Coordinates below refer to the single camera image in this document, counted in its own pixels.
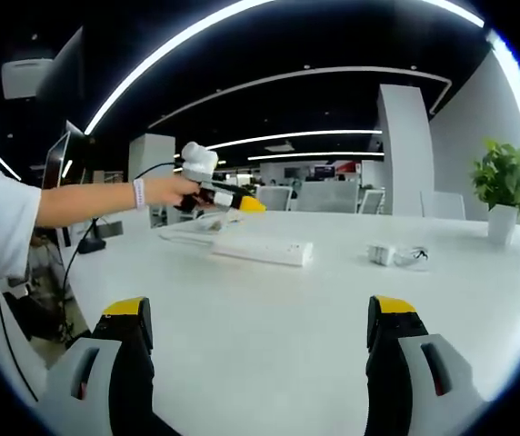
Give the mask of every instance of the desk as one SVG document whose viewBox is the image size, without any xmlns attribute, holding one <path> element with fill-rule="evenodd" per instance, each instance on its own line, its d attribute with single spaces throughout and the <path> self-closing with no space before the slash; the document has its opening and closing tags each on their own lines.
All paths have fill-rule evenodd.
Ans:
<svg viewBox="0 0 520 436">
<path fill-rule="evenodd" d="M 162 231 L 79 255 L 70 283 L 89 326 L 112 302 L 149 297 L 154 410 L 184 435 L 362 434 L 375 293 L 412 303 L 472 364 L 487 400 L 520 363 L 520 226 L 506 250 L 486 240 L 486 223 L 429 218 L 269 212 L 228 229 L 312 241 L 305 268 L 213 256 Z M 425 245 L 430 271 L 369 263 L 373 242 Z"/>
</svg>

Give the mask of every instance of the potted plant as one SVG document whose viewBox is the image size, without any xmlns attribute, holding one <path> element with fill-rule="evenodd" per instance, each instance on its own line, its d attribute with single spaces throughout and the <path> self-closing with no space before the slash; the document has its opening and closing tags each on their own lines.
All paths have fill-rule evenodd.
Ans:
<svg viewBox="0 0 520 436">
<path fill-rule="evenodd" d="M 520 148 L 488 140 L 485 157 L 474 164 L 475 193 L 488 204 L 488 238 L 508 245 L 520 214 Z"/>
</svg>

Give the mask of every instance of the white sleeve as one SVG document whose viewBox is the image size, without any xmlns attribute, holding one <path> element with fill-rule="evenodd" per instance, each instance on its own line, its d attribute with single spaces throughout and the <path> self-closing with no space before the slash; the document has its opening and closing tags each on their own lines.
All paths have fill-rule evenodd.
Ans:
<svg viewBox="0 0 520 436">
<path fill-rule="evenodd" d="M 24 276 L 40 194 L 0 172 L 0 278 Z"/>
</svg>

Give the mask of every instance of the power strip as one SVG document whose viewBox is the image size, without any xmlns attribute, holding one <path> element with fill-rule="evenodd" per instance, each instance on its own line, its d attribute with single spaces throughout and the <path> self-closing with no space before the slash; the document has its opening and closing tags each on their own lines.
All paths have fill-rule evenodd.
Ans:
<svg viewBox="0 0 520 436">
<path fill-rule="evenodd" d="M 212 253 L 252 261 L 305 266 L 313 255 L 313 243 L 299 243 L 254 236 L 219 236 Z"/>
</svg>

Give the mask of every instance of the black wire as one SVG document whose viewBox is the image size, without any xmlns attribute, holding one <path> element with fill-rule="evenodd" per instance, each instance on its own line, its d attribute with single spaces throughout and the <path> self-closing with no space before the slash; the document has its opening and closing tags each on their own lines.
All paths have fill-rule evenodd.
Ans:
<svg viewBox="0 0 520 436">
<path fill-rule="evenodd" d="M 135 179 L 138 179 L 139 177 L 143 177 L 145 174 L 149 173 L 150 171 L 153 171 L 155 168 L 159 168 L 160 166 L 166 166 L 166 165 L 175 165 L 175 162 L 164 162 L 164 163 L 158 163 L 157 165 L 153 165 L 151 168 L 147 168 L 142 173 L 139 173 Z"/>
<path fill-rule="evenodd" d="M 88 226 L 88 228 L 85 231 L 85 234 L 83 235 L 82 239 L 78 241 L 78 244 L 76 245 L 75 252 L 72 254 L 72 257 L 70 258 L 70 262 L 68 263 L 68 266 L 66 267 L 65 273 L 64 273 L 64 280 L 62 281 L 62 289 L 61 291 L 61 305 L 62 305 L 62 326 L 65 331 L 66 339 L 69 339 L 72 341 L 74 338 L 72 337 L 72 333 L 70 332 L 70 327 L 68 326 L 68 320 L 66 319 L 66 282 L 68 280 L 68 273 L 70 273 L 70 268 L 72 267 L 72 264 L 75 261 L 75 257 L 78 254 L 78 250 L 80 250 L 80 244 L 82 241 L 88 236 L 90 231 L 92 230 L 93 226 L 96 225 L 96 222 L 98 221 L 98 218 L 93 218 L 93 221 Z"/>
<path fill-rule="evenodd" d="M 5 320 L 4 320 L 4 313 L 2 311 L 2 303 L 0 299 L 0 320 L 2 322 L 2 329 L 4 331 L 5 341 L 7 342 L 7 349 L 9 350 L 9 353 L 12 355 L 12 360 L 14 361 L 15 368 L 17 369 L 17 372 L 20 374 L 20 377 L 22 378 L 22 381 L 25 384 L 25 387 L 30 391 L 32 394 L 32 397 L 34 397 L 34 400 L 38 401 L 38 397 L 35 395 L 34 390 L 30 386 L 30 383 L 27 382 L 27 379 L 24 376 L 24 373 L 22 372 L 22 369 L 20 368 L 19 363 L 17 362 L 17 359 L 15 358 L 14 349 L 12 348 L 12 343 L 9 340 L 9 336 L 7 335 L 7 328 L 5 327 Z"/>
<path fill-rule="evenodd" d="M 175 165 L 175 162 L 164 162 L 164 163 L 158 163 L 157 165 L 153 165 L 152 167 L 147 168 L 146 170 L 141 172 L 139 175 L 137 175 L 137 177 L 135 177 L 135 179 L 138 179 L 139 177 L 144 176 L 145 174 L 149 173 L 150 171 L 153 171 L 155 168 L 159 168 L 160 166 L 165 166 L 165 165 Z M 74 338 L 72 337 L 72 334 L 70 332 L 70 328 L 68 327 L 68 321 L 66 319 L 66 282 L 68 280 L 68 273 L 70 273 L 70 268 L 72 267 L 72 264 L 75 261 L 75 257 L 78 254 L 78 250 L 80 249 L 80 244 L 86 238 L 86 236 L 90 233 L 90 231 L 92 230 L 93 226 L 96 225 L 96 222 L 99 219 L 102 219 L 103 221 L 105 221 L 105 223 L 108 223 L 102 217 L 93 218 L 92 223 L 86 229 L 85 234 L 83 235 L 82 239 L 78 242 L 78 245 L 76 246 L 75 252 L 72 254 L 72 257 L 70 258 L 70 262 L 68 263 L 68 266 L 66 267 L 66 271 L 65 271 L 65 274 L 64 274 L 64 281 L 62 282 L 62 290 L 61 290 L 62 291 L 62 295 L 61 295 L 61 297 L 62 297 L 62 299 L 61 299 L 62 300 L 62 325 L 63 325 L 63 328 L 65 329 L 65 335 L 69 336 L 71 341 Z"/>
</svg>

